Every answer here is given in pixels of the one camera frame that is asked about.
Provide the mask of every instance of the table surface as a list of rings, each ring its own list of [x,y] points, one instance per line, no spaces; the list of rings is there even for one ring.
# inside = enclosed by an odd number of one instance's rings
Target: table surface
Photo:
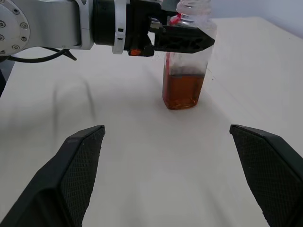
[[[105,125],[84,227],[267,227],[229,127],[278,134],[303,154],[303,40],[257,17],[215,22],[200,101],[189,110],[162,101],[162,53],[94,46],[74,51],[77,62],[17,63],[0,99],[0,220],[66,137]]]

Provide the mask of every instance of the wall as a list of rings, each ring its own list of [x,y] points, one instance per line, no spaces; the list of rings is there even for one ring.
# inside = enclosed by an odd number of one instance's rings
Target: wall
[[[303,38],[302,0],[212,0],[213,18],[262,17]]]

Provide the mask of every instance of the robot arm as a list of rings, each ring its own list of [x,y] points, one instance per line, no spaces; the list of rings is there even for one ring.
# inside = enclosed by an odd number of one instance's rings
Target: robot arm
[[[115,54],[153,56],[214,44],[199,29],[168,26],[173,15],[157,0],[0,0],[0,58],[38,46],[89,50],[95,43],[112,46]],[[201,37],[200,48],[192,49],[190,42]]]

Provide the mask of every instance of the orange liquid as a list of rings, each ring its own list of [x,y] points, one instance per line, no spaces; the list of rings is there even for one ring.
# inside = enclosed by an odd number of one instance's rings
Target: orange liquid
[[[170,75],[164,70],[163,101],[168,109],[180,110],[197,105],[204,75]]]

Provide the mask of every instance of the glass bottle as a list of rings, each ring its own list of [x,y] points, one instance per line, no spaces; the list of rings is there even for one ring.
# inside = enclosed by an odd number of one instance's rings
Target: glass bottle
[[[180,13],[172,17],[175,26],[198,27],[215,39],[216,24],[208,19],[210,0],[181,0]],[[166,53],[163,76],[163,101],[168,109],[187,109],[197,105],[213,47],[190,53]]]

